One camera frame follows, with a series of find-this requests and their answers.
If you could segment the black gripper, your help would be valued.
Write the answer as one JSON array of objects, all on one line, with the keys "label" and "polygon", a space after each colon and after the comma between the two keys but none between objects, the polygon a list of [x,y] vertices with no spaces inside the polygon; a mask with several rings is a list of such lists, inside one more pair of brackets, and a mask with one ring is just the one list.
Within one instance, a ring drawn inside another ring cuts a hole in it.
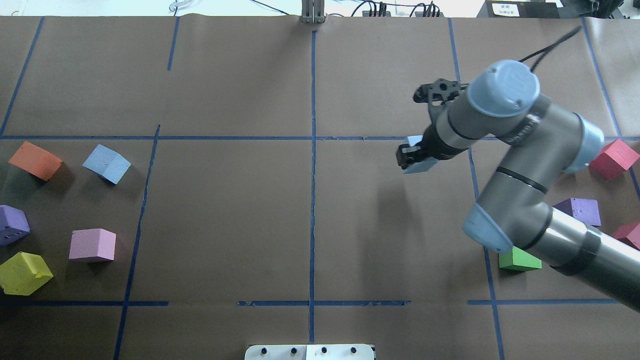
[{"label": "black gripper", "polygon": [[441,135],[436,123],[432,123],[423,133],[421,141],[416,145],[400,144],[396,150],[397,165],[407,170],[414,164],[428,158],[450,160],[472,145],[472,139],[460,136],[449,125],[445,126],[445,134]]}]

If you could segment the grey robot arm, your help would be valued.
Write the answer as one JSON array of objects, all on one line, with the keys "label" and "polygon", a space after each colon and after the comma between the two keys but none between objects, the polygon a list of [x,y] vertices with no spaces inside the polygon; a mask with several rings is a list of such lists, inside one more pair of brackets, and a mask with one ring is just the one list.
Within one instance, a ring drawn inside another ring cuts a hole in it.
[{"label": "grey robot arm", "polygon": [[597,126],[554,104],[537,75],[512,59],[490,64],[466,86],[422,84],[413,101],[428,105],[430,125],[397,148],[406,174],[428,171],[487,135],[509,146],[462,225],[471,239],[498,254],[519,248],[639,310],[639,251],[544,202],[560,175],[582,171],[599,155]]}]

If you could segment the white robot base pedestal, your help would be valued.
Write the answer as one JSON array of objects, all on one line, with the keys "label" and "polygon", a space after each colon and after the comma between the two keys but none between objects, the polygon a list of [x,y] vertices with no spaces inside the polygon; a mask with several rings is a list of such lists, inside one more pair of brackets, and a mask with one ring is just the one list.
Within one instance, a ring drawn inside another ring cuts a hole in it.
[{"label": "white robot base pedestal", "polygon": [[376,360],[374,345],[345,344],[255,344],[245,360]]}]

